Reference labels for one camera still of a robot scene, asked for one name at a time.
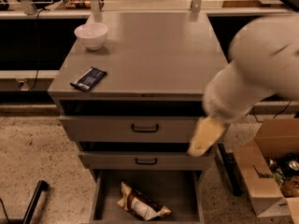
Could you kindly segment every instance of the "gray cabinet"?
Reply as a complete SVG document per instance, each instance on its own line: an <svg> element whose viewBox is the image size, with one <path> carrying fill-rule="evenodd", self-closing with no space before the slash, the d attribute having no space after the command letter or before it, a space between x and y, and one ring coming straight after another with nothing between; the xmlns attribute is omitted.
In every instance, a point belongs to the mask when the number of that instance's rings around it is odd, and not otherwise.
<svg viewBox="0 0 299 224"><path fill-rule="evenodd" d="M90 222L142 223L117 206L126 180L171 209L152 223L204 223L200 181L213 155L186 151L205 115L205 86L227 64L206 14L103 12L89 21L108 25L105 46L76 42L49 94L97 184ZM90 66L107 76L88 93L71 87Z"/></svg>

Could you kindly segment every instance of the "cardboard box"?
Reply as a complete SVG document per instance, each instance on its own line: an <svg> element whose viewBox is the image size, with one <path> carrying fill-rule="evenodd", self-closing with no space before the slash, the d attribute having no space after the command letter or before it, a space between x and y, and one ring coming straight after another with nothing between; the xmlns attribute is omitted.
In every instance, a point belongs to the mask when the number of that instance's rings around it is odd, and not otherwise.
<svg viewBox="0 0 299 224"><path fill-rule="evenodd" d="M271 175L264 158L282 158L288 153L299 154L299 119L266 120L254 139L234 156L257 217L291 214L299 224L299 198L285 198L274 178L260 178L257 173Z"/></svg>

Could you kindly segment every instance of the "drawer handle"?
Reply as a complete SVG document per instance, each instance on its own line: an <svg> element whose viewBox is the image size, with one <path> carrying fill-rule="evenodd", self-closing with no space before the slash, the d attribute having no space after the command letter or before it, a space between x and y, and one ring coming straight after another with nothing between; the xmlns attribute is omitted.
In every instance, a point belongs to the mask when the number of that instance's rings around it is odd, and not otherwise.
<svg viewBox="0 0 299 224"><path fill-rule="evenodd" d="M159 130L159 124L156 124L153 127L137 127L134 124L132 124L131 130L134 133L157 133Z"/></svg>
<svg viewBox="0 0 299 224"><path fill-rule="evenodd" d="M157 158L155 158L155 159L138 159L138 158L136 158L135 159L135 163L137 165L155 165L155 164L157 164L157 162L158 162Z"/></svg>

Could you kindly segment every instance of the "drawer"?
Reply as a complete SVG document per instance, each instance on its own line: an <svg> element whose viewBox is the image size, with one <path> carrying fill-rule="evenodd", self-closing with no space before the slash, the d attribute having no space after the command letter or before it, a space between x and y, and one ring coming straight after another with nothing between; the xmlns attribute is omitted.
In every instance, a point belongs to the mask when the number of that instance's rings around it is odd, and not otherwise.
<svg viewBox="0 0 299 224"><path fill-rule="evenodd" d="M101 171L97 177L90 224L146 222L117 205L122 197L123 180L171 210L171 215L152 220L151 223L203 224L201 178L202 173L192 171Z"/></svg>
<svg viewBox="0 0 299 224"><path fill-rule="evenodd" d="M186 143L198 118L60 116L72 141Z"/></svg>
<svg viewBox="0 0 299 224"><path fill-rule="evenodd" d="M207 170L213 155L190 157L186 153L140 153L140 152L80 152L88 169L132 170Z"/></svg>

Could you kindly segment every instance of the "black cable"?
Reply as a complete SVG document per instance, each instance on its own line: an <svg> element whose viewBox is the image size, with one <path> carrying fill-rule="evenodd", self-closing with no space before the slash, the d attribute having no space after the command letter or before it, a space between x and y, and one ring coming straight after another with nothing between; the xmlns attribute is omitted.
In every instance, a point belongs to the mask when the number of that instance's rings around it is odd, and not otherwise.
<svg viewBox="0 0 299 224"><path fill-rule="evenodd" d="M292 102L292 101L289 101L289 103L288 103L288 104L287 104L281 111L277 112L276 115L275 115L272 119L275 119L278 115L280 115L280 114L282 114L284 111L286 111L286 109L290 106L291 102ZM257 118L257 116L256 116L256 114L255 114L255 112L254 112L254 107L252 108L252 114L253 114L253 116L254 116L254 118L255 118L255 120L256 120L257 122L259 122L259 123L263 123L263 121L258 120L258 118Z"/></svg>
<svg viewBox="0 0 299 224"><path fill-rule="evenodd" d="M38 16L40 14L40 12L44 11L44 10L48 10L48 9L45 9L45 8L41 8L38 12L37 12L37 15L36 15L36 38L37 38L37 48L38 48L38 51L37 51L37 54L39 56L39 53L40 53L40 37L39 37L39 33L38 33L38 30L37 30L37 20L38 20ZM39 72L39 65L40 65L40 59L38 57L37 59L37 69L36 69L36 78L35 78L35 83L34 85L28 89L28 91L31 91L35 88L36 86L36 83L37 83L37 77L38 77L38 72Z"/></svg>
<svg viewBox="0 0 299 224"><path fill-rule="evenodd" d="M4 206L4 203L3 203L3 201L2 201L1 198L0 198L0 203L1 203L1 205L2 205L2 209L3 209L4 215L6 216L6 219L7 219L8 224L12 224L11 221L9 220L9 218L8 218L7 210L6 210L5 206Z"/></svg>

